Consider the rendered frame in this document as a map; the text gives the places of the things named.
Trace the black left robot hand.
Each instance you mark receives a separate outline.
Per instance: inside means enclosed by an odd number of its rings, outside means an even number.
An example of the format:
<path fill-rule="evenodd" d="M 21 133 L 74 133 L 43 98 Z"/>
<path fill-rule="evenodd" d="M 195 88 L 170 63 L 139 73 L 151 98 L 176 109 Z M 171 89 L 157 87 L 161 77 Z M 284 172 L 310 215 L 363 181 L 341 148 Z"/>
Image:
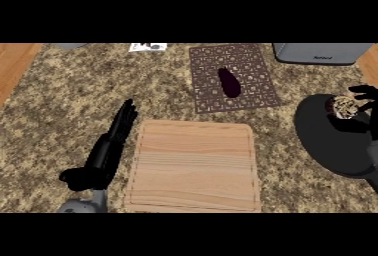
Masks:
<path fill-rule="evenodd" d="M 109 130 L 95 143 L 84 166 L 67 169 L 59 174 L 59 180 L 67 183 L 72 191 L 108 188 L 118 170 L 124 144 L 136 117 L 136 106 L 133 100 L 127 99 L 114 117 Z"/>

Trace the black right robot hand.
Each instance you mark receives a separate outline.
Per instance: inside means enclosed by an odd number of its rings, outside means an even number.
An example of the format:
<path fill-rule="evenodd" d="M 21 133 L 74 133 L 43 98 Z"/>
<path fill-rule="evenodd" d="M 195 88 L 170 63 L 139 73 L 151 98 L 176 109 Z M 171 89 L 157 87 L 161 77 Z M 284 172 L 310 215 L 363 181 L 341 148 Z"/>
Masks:
<path fill-rule="evenodd" d="M 368 99 L 369 102 L 359 107 L 359 111 L 371 110 L 369 131 L 372 140 L 378 141 L 378 88 L 371 85 L 352 86 L 349 90 L 357 93 L 356 100 Z"/>

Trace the dark grey round pan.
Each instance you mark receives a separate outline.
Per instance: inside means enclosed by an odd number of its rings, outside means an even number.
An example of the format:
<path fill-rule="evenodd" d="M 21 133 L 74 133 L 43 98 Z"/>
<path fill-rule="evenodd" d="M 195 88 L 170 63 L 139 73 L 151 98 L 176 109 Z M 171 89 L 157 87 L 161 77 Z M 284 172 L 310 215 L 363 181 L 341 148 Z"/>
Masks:
<path fill-rule="evenodd" d="M 368 179 L 372 161 L 368 156 L 371 133 L 365 130 L 369 115 L 359 113 L 349 120 L 331 117 L 326 102 L 331 94 L 303 99 L 294 115 L 294 126 L 303 147 L 316 162 L 335 174 Z"/>

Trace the pale wooden cutting board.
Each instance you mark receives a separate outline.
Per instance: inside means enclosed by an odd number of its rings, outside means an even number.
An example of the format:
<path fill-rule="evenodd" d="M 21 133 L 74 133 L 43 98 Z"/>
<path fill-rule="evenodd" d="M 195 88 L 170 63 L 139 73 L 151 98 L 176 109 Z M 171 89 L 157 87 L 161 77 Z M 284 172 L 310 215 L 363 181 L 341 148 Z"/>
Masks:
<path fill-rule="evenodd" d="M 126 205 L 146 212 L 261 211 L 254 136 L 245 124 L 142 122 Z"/>

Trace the grey appliance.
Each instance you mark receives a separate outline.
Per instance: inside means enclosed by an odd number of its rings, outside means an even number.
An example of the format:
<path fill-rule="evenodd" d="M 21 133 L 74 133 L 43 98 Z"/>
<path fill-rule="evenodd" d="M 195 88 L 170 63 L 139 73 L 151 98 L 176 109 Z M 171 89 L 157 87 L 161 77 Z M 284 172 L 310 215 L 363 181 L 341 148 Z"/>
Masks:
<path fill-rule="evenodd" d="M 282 63 L 353 65 L 372 43 L 273 43 L 275 58 Z"/>

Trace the dark purple eggplant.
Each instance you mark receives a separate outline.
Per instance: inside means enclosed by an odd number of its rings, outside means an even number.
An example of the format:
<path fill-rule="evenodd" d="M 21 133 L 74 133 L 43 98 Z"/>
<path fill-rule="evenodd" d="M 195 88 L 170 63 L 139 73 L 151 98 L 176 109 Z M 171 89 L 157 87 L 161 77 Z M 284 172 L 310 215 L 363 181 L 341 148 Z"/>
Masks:
<path fill-rule="evenodd" d="M 226 96 L 229 98 L 236 98 L 241 95 L 241 84 L 236 77 L 226 67 L 220 68 L 217 73 Z"/>

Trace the white printed paper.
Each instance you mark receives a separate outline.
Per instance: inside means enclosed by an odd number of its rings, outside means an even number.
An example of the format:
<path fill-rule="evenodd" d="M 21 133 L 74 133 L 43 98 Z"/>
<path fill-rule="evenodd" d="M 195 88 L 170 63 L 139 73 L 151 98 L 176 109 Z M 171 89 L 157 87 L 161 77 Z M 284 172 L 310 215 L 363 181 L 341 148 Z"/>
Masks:
<path fill-rule="evenodd" d="M 130 52 L 154 52 L 164 51 L 167 49 L 165 43 L 132 43 Z"/>

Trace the pale grey object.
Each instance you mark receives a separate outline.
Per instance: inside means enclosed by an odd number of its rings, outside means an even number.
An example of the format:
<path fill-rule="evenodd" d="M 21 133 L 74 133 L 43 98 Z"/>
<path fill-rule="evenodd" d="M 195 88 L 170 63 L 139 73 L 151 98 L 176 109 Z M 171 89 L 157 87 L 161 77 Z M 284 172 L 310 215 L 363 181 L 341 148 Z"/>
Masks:
<path fill-rule="evenodd" d="M 65 50 L 75 49 L 87 45 L 87 43 L 56 43 L 56 46 Z"/>

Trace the brown patterned placemat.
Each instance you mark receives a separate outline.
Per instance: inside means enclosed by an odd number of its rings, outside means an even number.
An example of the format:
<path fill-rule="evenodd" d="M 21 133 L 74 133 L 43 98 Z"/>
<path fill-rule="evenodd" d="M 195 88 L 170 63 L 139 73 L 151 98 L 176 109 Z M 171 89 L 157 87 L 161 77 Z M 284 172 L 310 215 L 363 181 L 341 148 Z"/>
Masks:
<path fill-rule="evenodd" d="M 199 114 L 281 105 L 260 47 L 254 43 L 189 49 L 195 111 Z M 219 69 L 226 67 L 241 84 L 241 95 L 223 92 Z"/>

